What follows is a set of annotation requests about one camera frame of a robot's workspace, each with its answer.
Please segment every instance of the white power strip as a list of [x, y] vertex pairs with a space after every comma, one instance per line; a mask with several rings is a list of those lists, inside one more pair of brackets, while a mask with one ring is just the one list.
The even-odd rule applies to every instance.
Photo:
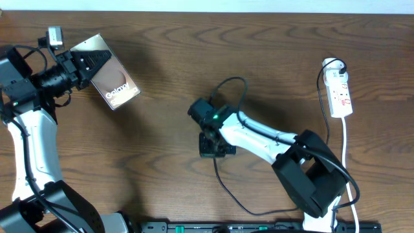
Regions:
[[[322, 62], [324, 66], [335, 58], [327, 58]], [[329, 109], [331, 116], [342, 118], [350, 115], [352, 111], [351, 97], [348, 89], [348, 73], [340, 74], [344, 64], [341, 61], [334, 61], [323, 69], [323, 82], [325, 82]]]

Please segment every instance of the white arm segment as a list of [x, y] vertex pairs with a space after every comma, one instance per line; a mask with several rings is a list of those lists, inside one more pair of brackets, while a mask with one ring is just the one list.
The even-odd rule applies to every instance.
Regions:
[[[38, 190], [43, 190], [45, 184], [62, 180], [62, 172], [59, 165], [58, 151], [56, 149], [57, 125], [53, 118], [44, 110], [28, 111], [14, 118], [16, 122], [26, 130], [28, 136], [28, 150], [30, 157], [30, 169], [36, 179]], [[20, 197], [24, 200], [33, 195], [26, 182], [25, 163], [23, 157], [23, 139], [20, 130], [9, 123], [16, 152], [16, 187], [12, 200]]]
[[[240, 112], [240, 118], [250, 127], [260, 130], [267, 135], [275, 138], [278, 137], [279, 139], [283, 139], [291, 143], [295, 142], [294, 137], [296, 134], [294, 133], [284, 133], [267, 127], [248, 118], [243, 112]], [[268, 139], [267, 137], [254, 133], [253, 131], [242, 126], [240, 121], [237, 119], [236, 113], [230, 115], [223, 122], [220, 133], [227, 143], [244, 148], [266, 160], [270, 164], [273, 164], [276, 161], [276, 156], [278, 154], [285, 153], [290, 148], [288, 145], [277, 143], [275, 140]]]

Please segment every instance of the wooden table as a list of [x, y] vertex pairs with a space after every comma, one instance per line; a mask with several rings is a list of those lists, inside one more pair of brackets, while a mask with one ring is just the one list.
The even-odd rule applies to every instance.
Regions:
[[[57, 110], [63, 176], [101, 214], [124, 210], [137, 220], [170, 221], [302, 219], [299, 211], [263, 217], [243, 212], [219, 186], [212, 160], [199, 157], [200, 129], [187, 110], [225, 78], [243, 76], [250, 83], [243, 106], [249, 116], [325, 138], [316, 75], [323, 59], [334, 56], [349, 67], [354, 113], [347, 117], [347, 164], [362, 192], [360, 221], [379, 221], [384, 232], [414, 231], [413, 16], [3, 12], [0, 44], [36, 46], [51, 25], [63, 27], [67, 49], [100, 33], [142, 89], [117, 111], [93, 87], [75, 91], [72, 104]], [[39, 67], [40, 58], [32, 57], [29, 62]], [[236, 104], [241, 91], [240, 83], [229, 83], [221, 98]], [[329, 117], [329, 123], [331, 148], [340, 156], [341, 121]], [[6, 128], [0, 140], [4, 207], [16, 175]], [[253, 212], [294, 207], [269, 164], [247, 151], [219, 160], [219, 170]], [[353, 220], [350, 208], [338, 216]]]

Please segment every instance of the power strip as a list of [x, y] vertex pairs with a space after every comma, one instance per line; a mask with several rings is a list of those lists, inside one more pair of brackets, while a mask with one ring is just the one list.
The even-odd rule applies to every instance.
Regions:
[[[327, 58], [322, 65], [329, 63], [335, 58]], [[348, 72], [340, 74], [344, 64], [341, 61], [334, 61], [323, 69], [323, 82], [326, 85], [329, 109], [331, 116], [342, 118], [350, 115], [352, 110], [351, 97], [348, 89]]]

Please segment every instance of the white background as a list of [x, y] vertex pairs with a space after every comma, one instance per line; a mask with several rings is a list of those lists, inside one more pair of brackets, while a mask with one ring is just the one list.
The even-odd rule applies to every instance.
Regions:
[[0, 0], [3, 10], [414, 14], [414, 0]]

